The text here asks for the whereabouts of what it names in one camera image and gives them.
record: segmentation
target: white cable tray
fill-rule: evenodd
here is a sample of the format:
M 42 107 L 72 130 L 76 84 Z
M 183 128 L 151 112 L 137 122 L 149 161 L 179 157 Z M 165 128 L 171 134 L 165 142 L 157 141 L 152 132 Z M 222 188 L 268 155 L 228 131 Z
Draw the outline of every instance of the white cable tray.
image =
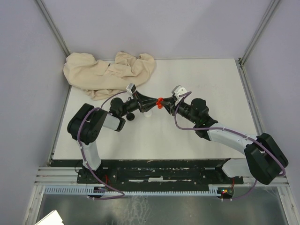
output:
M 48 185 L 45 194 L 48 195 L 101 195 L 94 188 L 98 186 L 56 186 Z M 125 195 L 141 196 L 221 196 L 217 193 L 217 187 L 209 187 L 209 191 L 125 191 Z M 115 191 L 107 191 L 105 195 L 119 195 Z

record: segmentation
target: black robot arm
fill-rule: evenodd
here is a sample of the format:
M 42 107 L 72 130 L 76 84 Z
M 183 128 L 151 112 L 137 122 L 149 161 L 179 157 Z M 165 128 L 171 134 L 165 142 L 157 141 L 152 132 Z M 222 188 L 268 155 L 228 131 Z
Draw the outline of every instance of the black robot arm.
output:
M 118 97 L 113 98 L 109 112 L 98 109 L 87 118 L 88 123 L 84 123 L 80 133 L 81 142 L 87 146 L 93 143 L 98 137 L 102 126 L 121 131 L 125 124 L 123 116 L 135 110 L 144 113 L 157 105 L 158 108 L 164 107 L 172 116 L 175 116 L 177 111 L 177 114 L 192 122 L 194 124 L 193 129 L 200 138 L 222 143 L 244 154 L 249 171 L 253 177 L 263 184 L 269 184 L 288 165 L 283 152 L 269 134 L 248 135 L 225 128 L 224 125 L 209 116 L 209 108 L 205 100 L 195 98 L 192 100 L 191 105 L 185 103 L 184 96 L 187 91 L 181 86 L 175 87 L 172 96 L 165 99 L 142 95 L 136 91 L 134 84 L 127 87 L 127 92 L 130 95 L 128 101 L 123 102 Z M 77 140 L 79 126 L 85 115 L 93 108 L 89 104 L 84 104 L 69 122 L 67 131 L 73 139 Z

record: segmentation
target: crumpled cloth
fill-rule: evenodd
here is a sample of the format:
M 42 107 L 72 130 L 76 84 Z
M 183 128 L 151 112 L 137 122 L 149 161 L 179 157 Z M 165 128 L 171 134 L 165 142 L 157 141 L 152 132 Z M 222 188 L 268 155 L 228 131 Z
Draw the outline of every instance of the crumpled cloth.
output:
M 67 57 L 64 75 L 70 85 L 84 90 L 93 100 L 108 98 L 125 90 L 130 83 L 145 83 L 151 76 L 155 61 L 149 54 L 139 58 L 118 52 L 114 64 L 95 60 L 87 53 L 72 53 Z

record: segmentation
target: purple-gray wall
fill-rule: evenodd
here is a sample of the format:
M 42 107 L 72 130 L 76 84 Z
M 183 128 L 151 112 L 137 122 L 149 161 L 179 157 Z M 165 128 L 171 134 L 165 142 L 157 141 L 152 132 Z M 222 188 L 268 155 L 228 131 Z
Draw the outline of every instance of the purple-gray wall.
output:
M 19 225 L 68 84 L 65 57 L 34 1 L 1 1 L 0 15 L 0 224 Z
M 238 58 L 270 0 L 44 0 L 70 51 Z
M 300 1 L 285 0 L 246 63 L 267 132 L 290 164 L 287 177 L 300 209 Z

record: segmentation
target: white tabletop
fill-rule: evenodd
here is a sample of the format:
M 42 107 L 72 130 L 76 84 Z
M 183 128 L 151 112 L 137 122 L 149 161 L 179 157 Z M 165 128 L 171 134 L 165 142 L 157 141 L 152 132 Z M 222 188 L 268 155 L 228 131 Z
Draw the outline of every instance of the white tabletop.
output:
M 181 85 L 193 93 L 186 99 L 206 100 L 210 116 L 226 127 L 256 134 L 248 102 L 234 59 L 157 60 L 156 68 L 145 84 L 137 90 L 149 97 L 170 97 L 172 89 Z M 123 101 L 127 94 L 119 95 Z M 103 101 L 93 101 L 82 90 L 72 87 L 53 159 L 81 159 L 75 140 L 67 125 L 79 108 L 88 103 L 100 107 Z M 110 104 L 104 106 L 109 110 Z M 120 132 L 102 128 L 97 139 L 102 159 L 214 159 L 242 158 L 239 152 L 219 143 L 199 138 L 194 131 L 176 128 L 174 117 L 165 109 L 152 109 L 146 118 L 139 111 L 135 119 L 126 121 Z M 178 115 L 178 124 L 191 128 L 193 124 Z

